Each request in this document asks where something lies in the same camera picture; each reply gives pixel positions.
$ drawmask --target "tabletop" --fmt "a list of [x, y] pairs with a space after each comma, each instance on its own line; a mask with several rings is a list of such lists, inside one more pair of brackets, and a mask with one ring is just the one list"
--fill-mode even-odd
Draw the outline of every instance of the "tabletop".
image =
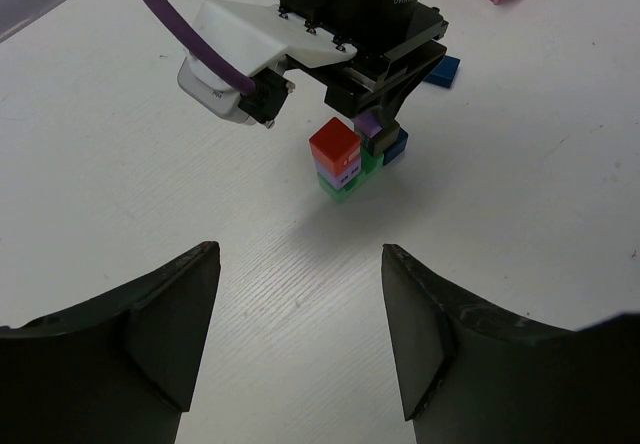
[[[190, 20], [203, 0], [171, 1]], [[3, 42], [0, 322], [216, 240], [178, 443], [409, 444], [384, 243], [556, 326], [640, 309], [640, 0], [421, 2], [450, 22], [457, 80], [409, 97], [406, 156], [343, 205], [307, 142], [336, 114], [301, 73], [266, 130], [179, 90], [183, 50], [140, 0], [69, 0]]]

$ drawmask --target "dark blue block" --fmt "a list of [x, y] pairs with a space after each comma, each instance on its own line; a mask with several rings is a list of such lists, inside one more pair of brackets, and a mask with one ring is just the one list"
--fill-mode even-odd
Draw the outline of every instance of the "dark blue block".
[[384, 151], [384, 160], [382, 161], [382, 164], [386, 166], [396, 157], [402, 154], [407, 147], [408, 139], [409, 134], [407, 134], [407, 131], [400, 128], [400, 134], [398, 134], [398, 139], [396, 139], [396, 142], [394, 142], [391, 147]]
[[451, 89], [451, 84], [453, 84], [453, 80], [456, 77], [459, 65], [460, 59], [444, 56], [442, 62], [436, 66], [431, 74], [424, 78], [424, 82]]

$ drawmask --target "lavender block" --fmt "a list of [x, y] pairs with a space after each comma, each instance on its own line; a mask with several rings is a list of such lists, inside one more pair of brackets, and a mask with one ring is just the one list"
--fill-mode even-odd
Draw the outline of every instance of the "lavender block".
[[365, 136], [371, 139], [382, 130], [382, 126], [376, 119], [373, 112], [365, 112], [353, 120], [353, 125], [356, 126]]
[[346, 171], [336, 177], [331, 174], [326, 167], [320, 164], [317, 159], [314, 159], [314, 161], [316, 162], [316, 170], [318, 173], [324, 177], [336, 191], [339, 191], [346, 186], [354, 177], [360, 174], [360, 169], [362, 169], [362, 158], [358, 157], [358, 159], [353, 161], [353, 164], [351, 164]]

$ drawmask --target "red block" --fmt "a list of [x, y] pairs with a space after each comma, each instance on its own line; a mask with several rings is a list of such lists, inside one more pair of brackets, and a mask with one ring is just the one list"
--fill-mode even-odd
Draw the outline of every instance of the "red block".
[[322, 126], [309, 144], [313, 157], [334, 176], [342, 174], [360, 157], [360, 138], [337, 117]]

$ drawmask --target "cable connector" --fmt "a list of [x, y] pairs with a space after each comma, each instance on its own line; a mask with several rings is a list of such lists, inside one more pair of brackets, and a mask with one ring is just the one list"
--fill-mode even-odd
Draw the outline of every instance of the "cable connector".
[[271, 129], [284, 102], [295, 89], [295, 84], [269, 68], [263, 69], [252, 79], [256, 90], [251, 95], [242, 97], [238, 107], [267, 129]]

